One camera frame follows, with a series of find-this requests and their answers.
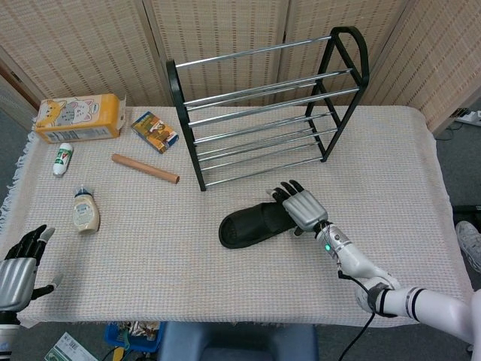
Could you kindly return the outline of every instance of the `metal shoe rack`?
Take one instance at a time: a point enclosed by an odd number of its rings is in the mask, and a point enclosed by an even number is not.
[[[343,33],[351,35],[358,46],[361,71],[359,71],[356,68],[353,60],[351,59],[350,55],[347,53],[342,40],[340,39],[339,35]],[[252,55],[252,54],[262,53],[262,52],[272,51],[272,50],[286,49],[290,47],[296,47],[299,45],[312,44],[318,41],[327,41],[327,44],[325,47],[324,55],[322,57],[322,61],[321,61],[317,75],[314,75],[311,77],[303,77],[296,80],[283,81],[283,82],[274,83],[266,86],[258,86],[255,88],[243,89],[243,90],[239,90],[232,93],[226,93],[226,94],[221,94],[217,96],[210,96],[203,99],[190,100],[187,102],[184,98],[182,86],[180,85],[179,74],[177,73],[177,69],[179,68],[186,68],[190,66],[201,65],[208,62],[220,62],[226,59],[231,59],[239,56]],[[342,70],[326,72],[329,65],[329,61],[331,60],[334,47],[337,48],[337,51],[339,52],[344,64],[346,65],[346,68]],[[216,56],[209,59],[201,59],[193,62],[186,62],[179,65],[176,65],[173,59],[169,59],[166,65],[167,65],[167,72],[168,72],[169,82],[171,85],[171,92],[172,92],[175,108],[177,109],[177,115],[179,117],[180,125],[182,127],[184,137],[186,139],[187,147],[189,149],[190,157],[192,159],[192,164],[194,165],[195,174],[197,175],[198,184],[201,188],[201,191],[205,191],[207,187],[213,186],[215,184],[224,183],[226,181],[233,181],[233,180],[241,179],[245,177],[251,177],[253,175],[258,175],[261,173],[265,173],[267,171],[288,168],[294,165],[300,165],[300,164],[314,162],[314,161],[325,162],[328,159],[329,154],[334,148],[337,140],[339,139],[342,131],[346,127],[347,122],[349,121],[355,107],[359,103],[362,97],[362,94],[366,90],[366,87],[368,86],[368,83],[369,83],[368,49],[366,48],[366,43],[361,33],[359,32],[359,30],[357,30],[357,28],[353,26],[335,27],[331,30],[330,35],[322,36],[321,38],[314,38],[314,39],[308,39],[304,41],[296,41],[292,43],[279,44],[279,45],[264,47],[262,49],[256,49],[256,50],[247,50],[247,51],[242,51],[239,53],[233,53],[229,55]],[[329,93],[322,83],[323,80],[326,78],[335,77],[341,74],[350,74],[350,76],[352,76],[353,80],[355,81],[356,86]],[[299,98],[299,99],[289,100],[286,102],[274,103],[271,105],[261,106],[259,108],[250,108],[247,110],[235,111],[234,113],[215,116],[215,117],[209,117],[207,119],[196,120],[193,122],[189,119],[189,114],[191,112],[197,111],[200,109],[205,109],[205,108],[218,106],[218,105],[225,105],[228,103],[239,102],[246,99],[253,99],[261,96],[269,96],[269,95],[290,91],[290,90],[294,90],[294,89],[302,88],[306,86],[312,86],[313,88],[312,88],[311,95],[305,98]],[[334,104],[331,101],[331,98],[336,96],[343,96],[351,93],[354,94],[354,96],[341,119],[338,112],[336,111]],[[325,102],[329,112],[324,114],[313,115],[312,112],[313,112],[314,105],[319,100],[323,100]],[[254,114],[260,114],[266,111],[273,111],[273,110],[277,110],[285,107],[291,107],[293,105],[304,105],[304,104],[307,105],[307,107],[305,108],[305,111],[303,111],[304,114],[298,117],[281,119],[274,122],[262,124],[259,126],[251,126],[245,129],[231,131],[231,132],[223,132],[223,133],[210,135],[203,138],[195,138],[194,132],[192,131],[194,128],[206,126],[207,124],[223,122],[225,120],[233,120],[235,118],[250,116]],[[313,120],[316,118],[326,117],[329,115],[332,117],[335,123],[335,127],[333,129],[318,131],[318,129],[314,125]],[[300,123],[300,122],[307,123],[309,125],[309,128],[303,129],[299,132],[290,132],[287,134],[263,138],[259,141],[250,141],[248,143],[235,145],[233,147],[221,147],[220,149],[210,150],[208,152],[200,152],[200,153],[198,152],[198,146],[200,144],[205,144],[207,142],[215,142],[221,139],[227,139],[230,137],[236,137],[239,135],[245,135],[245,134],[250,134],[254,132],[261,132],[268,129],[278,128],[278,127],[287,126],[293,123]],[[328,143],[327,147],[325,147],[325,145],[321,141],[320,135],[326,134],[329,132],[334,133],[334,136],[332,137],[331,141]],[[227,156],[233,156],[239,153],[248,153],[250,151],[273,147],[276,145],[290,143],[293,141],[295,142],[305,138],[314,138],[315,142],[307,145],[297,146],[297,147],[288,147],[282,150],[265,153],[262,155],[255,155],[251,158],[237,160],[234,162],[226,162],[223,164],[213,165],[210,167],[201,166],[201,164],[204,161],[220,159]],[[290,162],[284,165],[270,167],[267,169],[263,169],[261,171],[247,172],[246,174],[243,174],[240,176],[227,177],[225,179],[217,180],[207,184],[204,181],[203,172],[205,171],[208,171],[214,168],[222,170],[222,167],[227,165],[236,164],[237,166],[237,163],[247,162],[251,159],[258,159],[261,156],[272,156],[272,155],[277,155],[279,153],[287,153],[288,151],[291,151],[291,150],[297,150],[297,149],[300,149],[301,147],[307,147],[312,145],[316,145],[320,150],[320,154],[315,157],[304,159],[297,162]]]

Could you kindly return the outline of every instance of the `tablecloth fringe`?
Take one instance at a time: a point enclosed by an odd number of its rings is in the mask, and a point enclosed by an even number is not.
[[[7,223],[8,214],[10,212],[13,201],[15,197],[17,197],[17,193],[18,193],[17,186],[18,186],[18,183],[20,182],[21,177],[23,176],[23,166],[25,165],[25,161],[27,159],[27,156],[29,155],[29,151],[32,149],[34,139],[35,139],[35,133],[30,132],[28,135],[27,144],[23,148],[23,154],[17,160],[17,169],[15,170],[13,183],[11,186],[7,186],[8,194],[5,197],[2,206],[0,207],[0,235],[4,231],[5,225]]]

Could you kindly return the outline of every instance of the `black slipper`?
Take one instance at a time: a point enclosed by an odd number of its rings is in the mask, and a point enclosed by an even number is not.
[[[284,207],[261,203],[229,214],[220,223],[219,240],[227,248],[244,248],[296,227]]]

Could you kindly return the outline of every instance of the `power strip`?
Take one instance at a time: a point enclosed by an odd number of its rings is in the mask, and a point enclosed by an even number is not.
[[[455,122],[481,126],[481,111],[471,111],[462,117],[456,117]]]

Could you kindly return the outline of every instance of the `blue bin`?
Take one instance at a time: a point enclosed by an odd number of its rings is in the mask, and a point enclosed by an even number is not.
[[[147,340],[145,336],[129,336],[129,350],[155,353],[159,349],[162,336],[164,335],[165,322],[161,322],[156,339],[153,341]],[[119,332],[119,327],[116,323],[109,323],[105,328],[104,340],[113,346],[126,346],[123,334]]]

